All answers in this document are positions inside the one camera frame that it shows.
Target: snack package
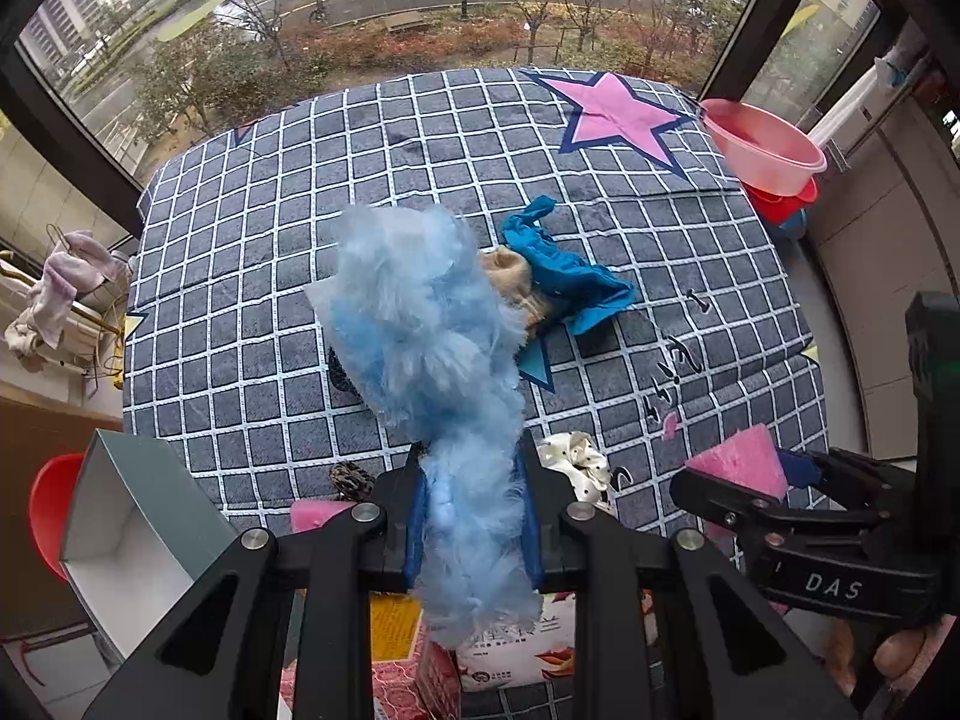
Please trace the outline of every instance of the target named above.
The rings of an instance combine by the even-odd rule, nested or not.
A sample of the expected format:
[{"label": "snack package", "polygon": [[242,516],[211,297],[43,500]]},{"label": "snack package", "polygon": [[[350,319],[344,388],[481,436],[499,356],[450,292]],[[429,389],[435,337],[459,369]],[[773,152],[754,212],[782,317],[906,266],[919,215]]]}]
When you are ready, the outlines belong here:
[{"label": "snack package", "polygon": [[[459,720],[460,684],[450,655],[430,641],[419,601],[371,593],[373,715],[377,720]],[[283,669],[280,695],[293,708],[296,661]]]},{"label": "snack package", "polygon": [[[653,598],[643,591],[640,603],[648,644],[656,642]],[[544,596],[544,613],[531,632],[506,628],[486,632],[457,648],[460,685],[464,691],[519,688],[573,674],[576,594]]]}]

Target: teal fabric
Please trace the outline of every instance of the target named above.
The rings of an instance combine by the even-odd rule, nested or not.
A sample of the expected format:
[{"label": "teal fabric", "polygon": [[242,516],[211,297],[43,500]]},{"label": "teal fabric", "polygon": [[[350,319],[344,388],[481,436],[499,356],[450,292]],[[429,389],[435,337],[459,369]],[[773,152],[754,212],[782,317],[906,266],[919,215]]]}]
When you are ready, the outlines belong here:
[{"label": "teal fabric", "polygon": [[560,250],[550,234],[534,223],[553,211],[556,201],[541,194],[518,214],[503,221],[507,246],[530,263],[534,283],[552,298],[569,301],[565,319],[575,336],[634,302],[634,285],[579,254]]}]

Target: yellow label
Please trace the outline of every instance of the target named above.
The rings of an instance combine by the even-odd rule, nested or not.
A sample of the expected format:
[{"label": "yellow label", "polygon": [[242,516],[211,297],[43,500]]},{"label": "yellow label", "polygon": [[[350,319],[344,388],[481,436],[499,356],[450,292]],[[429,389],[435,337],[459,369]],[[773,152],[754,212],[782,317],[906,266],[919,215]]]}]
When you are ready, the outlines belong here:
[{"label": "yellow label", "polygon": [[421,606],[409,595],[371,593],[371,662],[403,661],[413,654]]}]

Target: window frame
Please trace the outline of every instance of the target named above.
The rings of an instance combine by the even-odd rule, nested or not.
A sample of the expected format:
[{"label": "window frame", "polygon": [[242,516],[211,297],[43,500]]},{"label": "window frame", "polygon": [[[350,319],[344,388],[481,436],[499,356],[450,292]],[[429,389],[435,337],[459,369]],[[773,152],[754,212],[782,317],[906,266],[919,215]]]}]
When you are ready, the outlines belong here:
[{"label": "window frame", "polygon": [[[0,110],[64,178],[128,232],[139,236],[143,221],[136,201],[141,187],[49,89],[17,45],[19,33],[42,1],[0,0]],[[904,6],[899,0],[873,1],[880,9],[880,18],[814,103],[821,111],[851,87],[872,57],[890,45],[905,21]],[[946,14],[936,12],[938,0],[903,1],[915,12],[920,28],[926,31],[925,25],[930,23],[931,40],[942,43],[936,38],[944,34],[942,22]],[[750,0],[704,84],[701,98],[742,98],[799,3],[800,0]],[[960,43],[938,49],[947,52],[950,71],[955,64],[954,55],[960,55]]]},{"label": "window frame", "polygon": [[133,236],[141,187],[49,88],[18,45],[44,0],[0,0],[0,110],[54,169]]}]

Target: metal screw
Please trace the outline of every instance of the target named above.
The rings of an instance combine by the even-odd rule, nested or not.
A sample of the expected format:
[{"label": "metal screw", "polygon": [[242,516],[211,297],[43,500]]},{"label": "metal screw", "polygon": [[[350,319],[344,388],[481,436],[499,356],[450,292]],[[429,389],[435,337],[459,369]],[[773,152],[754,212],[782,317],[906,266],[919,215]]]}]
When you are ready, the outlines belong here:
[{"label": "metal screw", "polygon": [[570,519],[575,519],[577,522],[586,522],[589,519],[593,519],[594,514],[597,513],[597,509],[594,509],[592,503],[574,501],[566,507],[566,513]]},{"label": "metal screw", "polygon": [[240,543],[243,544],[244,549],[260,549],[266,546],[268,541],[270,541],[270,533],[263,528],[250,528],[240,536]]},{"label": "metal screw", "polygon": [[376,503],[358,503],[350,510],[350,516],[357,522],[373,522],[380,517],[380,507]]},{"label": "metal screw", "polygon": [[700,531],[695,531],[693,528],[683,528],[682,531],[677,533],[677,543],[680,544],[680,549],[685,549],[688,552],[696,552],[706,544],[707,541]]}]

